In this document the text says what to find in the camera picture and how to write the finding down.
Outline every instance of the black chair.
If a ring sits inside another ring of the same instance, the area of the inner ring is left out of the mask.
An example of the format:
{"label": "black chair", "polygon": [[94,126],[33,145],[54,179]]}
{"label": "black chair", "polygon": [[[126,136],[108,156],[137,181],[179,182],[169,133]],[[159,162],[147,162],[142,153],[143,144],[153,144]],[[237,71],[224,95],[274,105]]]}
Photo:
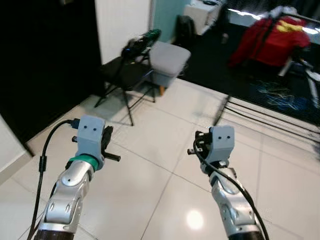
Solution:
{"label": "black chair", "polygon": [[[134,121],[132,118],[131,109],[151,90],[153,102],[156,102],[154,88],[155,83],[153,78],[154,70],[151,66],[150,50],[160,37],[160,34],[161,31],[155,29],[130,40],[127,46],[125,46],[122,50],[121,56],[100,67],[100,75],[103,77],[105,82],[110,84],[105,89],[104,95],[100,97],[98,102],[95,104],[95,108],[98,107],[111,92],[121,88],[131,125],[133,126]],[[151,81],[151,87],[134,104],[129,106],[127,92],[133,91],[148,78]]]}

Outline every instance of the gray stool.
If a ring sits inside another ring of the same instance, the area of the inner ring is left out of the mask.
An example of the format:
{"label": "gray stool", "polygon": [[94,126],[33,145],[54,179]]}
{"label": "gray stool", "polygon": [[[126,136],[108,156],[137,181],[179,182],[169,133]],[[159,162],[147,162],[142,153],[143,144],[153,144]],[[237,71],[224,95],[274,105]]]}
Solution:
{"label": "gray stool", "polygon": [[169,43],[157,41],[151,51],[151,66],[154,69],[154,83],[159,85],[160,95],[176,79],[191,53],[187,49]]}

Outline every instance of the teal wall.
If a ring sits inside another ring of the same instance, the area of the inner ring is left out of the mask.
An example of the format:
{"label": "teal wall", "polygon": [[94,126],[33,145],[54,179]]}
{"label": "teal wall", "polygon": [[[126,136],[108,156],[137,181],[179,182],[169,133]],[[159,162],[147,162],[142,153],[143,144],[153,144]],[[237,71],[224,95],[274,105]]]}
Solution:
{"label": "teal wall", "polygon": [[162,31],[160,41],[168,42],[176,34],[177,15],[183,15],[191,0],[155,0],[153,28]]}

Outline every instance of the gray cushion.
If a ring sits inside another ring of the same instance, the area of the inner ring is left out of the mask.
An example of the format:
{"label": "gray cushion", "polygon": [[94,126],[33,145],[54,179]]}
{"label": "gray cushion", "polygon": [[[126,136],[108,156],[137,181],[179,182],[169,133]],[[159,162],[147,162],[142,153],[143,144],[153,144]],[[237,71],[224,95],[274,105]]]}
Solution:
{"label": "gray cushion", "polygon": [[157,41],[150,51],[152,68],[168,77],[177,76],[190,56],[187,49],[161,41]]}

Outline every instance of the wooden stool leg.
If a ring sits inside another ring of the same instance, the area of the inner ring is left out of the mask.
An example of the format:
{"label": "wooden stool leg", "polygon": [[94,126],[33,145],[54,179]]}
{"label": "wooden stool leg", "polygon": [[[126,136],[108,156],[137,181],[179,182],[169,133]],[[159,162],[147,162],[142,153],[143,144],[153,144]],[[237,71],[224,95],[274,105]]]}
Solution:
{"label": "wooden stool leg", "polygon": [[159,91],[160,91],[160,95],[163,96],[165,94],[165,87],[164,86],[160,86],[159,87]]}

